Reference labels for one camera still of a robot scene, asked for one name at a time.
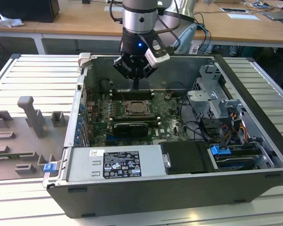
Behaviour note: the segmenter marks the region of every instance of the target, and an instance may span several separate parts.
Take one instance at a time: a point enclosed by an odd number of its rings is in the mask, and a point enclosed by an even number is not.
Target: blue latch
[[[211,147],[211,152],[213,155],[215,154],[231,154],[231,151],[229,148],[227,149],[220,149],[219,145],[214,145]]]
[[[55,173],[56,172],[56,163],[47,163],[44,166],[43,172],[44,173]]]

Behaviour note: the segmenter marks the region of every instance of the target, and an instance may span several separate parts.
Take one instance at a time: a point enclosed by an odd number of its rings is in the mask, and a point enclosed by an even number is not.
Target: laptop
[[[264,12],[264,15],[271,18],[272,20],[282,20],[283,19],[283,13]]]

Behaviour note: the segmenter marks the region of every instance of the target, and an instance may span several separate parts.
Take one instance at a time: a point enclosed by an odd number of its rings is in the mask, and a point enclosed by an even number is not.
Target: motherboard
[[[90,146],[155,145],[188,140],[180,97],[166,91],[94,94],[87,102]]]

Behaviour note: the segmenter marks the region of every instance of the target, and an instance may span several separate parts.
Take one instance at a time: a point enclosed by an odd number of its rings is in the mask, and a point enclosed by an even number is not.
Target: white paper
[[[89,156],[104,156],[105,149],[91,149]]]
[[[109,12],[109,6],[105,6],[104,10],[107,11],[107,12]],[[120,7],[120,6],[112,6],[111,11],[112,11],[112,12],[122,12],[122,11],[123,11],[123,7]]]
[[[254,16],[254,15],[241,15],[241,14],[229,14],[228,16],[231,19],[244,19],[244,20],[260,20],[258,17]]]
[[[9,28],[11,28],[12,26],[22,26],[22,25],[24,25],[24,23],[22,22],[21,19],[9,19],[5,16],[2,16],[1,14],[0,14],[0,23],[3,26],[9,27]]]

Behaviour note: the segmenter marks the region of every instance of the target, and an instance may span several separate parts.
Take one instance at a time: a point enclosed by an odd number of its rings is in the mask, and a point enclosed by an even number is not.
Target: table leg
[[[78,39],[75,39],[75,51],[76,53],[80,53],[80,43],[79,43],[79,40]]]
[[[45,55],[47,54],[47,49],[43,43],[43,38],[41,34],[35,34],[35,36],[33,37],[34,43],[36,44],[38,53],[40,55]]]

